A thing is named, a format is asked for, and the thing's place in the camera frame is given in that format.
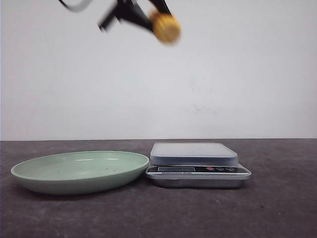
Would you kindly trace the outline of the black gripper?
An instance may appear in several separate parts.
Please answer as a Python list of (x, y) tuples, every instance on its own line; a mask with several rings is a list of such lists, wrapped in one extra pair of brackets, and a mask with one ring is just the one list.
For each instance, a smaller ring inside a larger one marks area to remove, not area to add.
[[(165, 0), (151, 0), (151, 3), (160, 13), (171, 15)], [(98, 28), (101, 31), (106, 31), (114, 19), (118, 21), (126, 20), (153, 32), (152, 22), (145, 15), (136, 0), (118, 0), (114, 7), (98, 23)]]

